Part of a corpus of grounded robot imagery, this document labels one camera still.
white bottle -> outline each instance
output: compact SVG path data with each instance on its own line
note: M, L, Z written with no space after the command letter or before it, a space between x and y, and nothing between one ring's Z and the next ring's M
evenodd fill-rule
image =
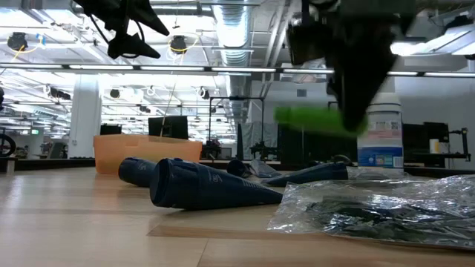
M358 138L358 166L404 167L402 109L395 93L379 93L367 109L368 130Z

navy blue foam cone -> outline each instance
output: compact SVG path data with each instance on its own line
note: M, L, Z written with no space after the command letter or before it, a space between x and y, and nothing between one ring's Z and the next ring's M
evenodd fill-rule
M157 207L206 210L277 204L282 194L205 165L162 159L150 183Z
M155 167L156 162L130 157L120 163L119 178L132 185L148 188Z
M300 185L308 182L345 179L348 179L347 166L344 163L330 163L306 168L291 174L284 174L279 177L263 179L262 183L285 187L288 182Z
M247 178L252 175L246 164L238 159L230 161L226 170L228 171L228 174L232 174L241 178Z

black monitor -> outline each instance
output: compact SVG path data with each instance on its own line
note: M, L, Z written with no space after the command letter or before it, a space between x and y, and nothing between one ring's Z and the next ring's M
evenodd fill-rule
M402 125L402 143L404 154L429 153L430 144L426 125Z
M160 136L162 131L163 117L148 118L148 135ZM167 116L163 125L163 137L188 140L188 117Z
M439 142L450 142L448 124L438 122L424 122L429 139L438 139Z
M121 125L101 125L101 135L121 134Z

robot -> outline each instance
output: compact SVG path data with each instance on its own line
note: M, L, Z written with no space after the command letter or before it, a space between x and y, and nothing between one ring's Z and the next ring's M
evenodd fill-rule
M148 0L74 0L85 14L94 14L115 30L109 43L112 58L132 53L159 58L144 38L129 36L129 19L158 33L169 31ZM344 127L355 130L396 61L390 46L396 34L405 35L416 17L415 0L301 0L302 10L290 22L288 45L294 65L324 58L334 69L328 91L336 96Z

wire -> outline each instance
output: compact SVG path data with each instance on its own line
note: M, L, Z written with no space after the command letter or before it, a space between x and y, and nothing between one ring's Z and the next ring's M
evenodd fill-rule
M109 45L109 41L107 40L107 38L105 37L104 33L102 32L102 30L99 28L99 25L97 25L96 21L94 20L94 18L91 16L89 16L89 18L91 19L92 23L94 24L94 27L96 27L97 31L99 32L100 36L104 39L104 42L106 44ZM135 21L134 22L137 24L137 27L139 28L139 31L140 31L140 37L142 39L143 42L145 42L145 34L143 32L143 29L142 29L142 25L140 25L140 23L138 21ZM121 55L122 57L125 57L126 59L136 59L137 57L139 57L139 55L134 55L134 56L126 56L124 54Z
M11 62L14 62L15 59L18 57L18 55L20 54L20 52L22 51L22 49L24 48L24 45L22 45L20 47L20 49L18 51L16 51L16 55L12 58L12 61Z
M182 56L181 56L180 65L183 64L183 59L184 58L185 58L185 53L183 53ZM162 137L162 135L163 135L163 128L164 128L163 126L165 125L166 114L168 113L168 108L170 107L171 99L173 98L175 88L177 87L177 82L178 82L178 75L177 75L177 78L175 79L175 83L173 85L173 90L170 93L170 98L168 99L168 104L166 105L165 113L163 114L162 129L160 130L160 137Z
M176 48L173 48L173 47L171 46L171 42L173 41L173 39L170 39L170 40L168 41L168 47L169 47L171 50L175 51L175 52L185 52L185 51L187 51L188 49L192 49L193 47L196 46L196 44L198 43L198 40L200 39L200 36L196 34L196 37L197 37L197 38L194 40L194 43L193 43L190 47L183 48L183 49L176 49Z
M96 27L96 29L99 32L99 34L101 35L101 37L104 39L104 42L109 45L109 41L107 40L107 38L105 38L104 33L101 31L101 29L99 28L99 25L97 25L97 23L94 20L94 18L92 17L92 15L89 15L89 18L91 19L92 23L94 24L94 27Z
M140 31L140 35L142 36L142 41L145 42L145 34L143 33L143 29L142 29L142 26L140 25L139 22L137 21L134 21L138 28L139 28L139 31ZM135 55L135 56L126 56L126 55L122 55L123 57L125 57L126 59L136 59L137 57L139 57L139 55Z

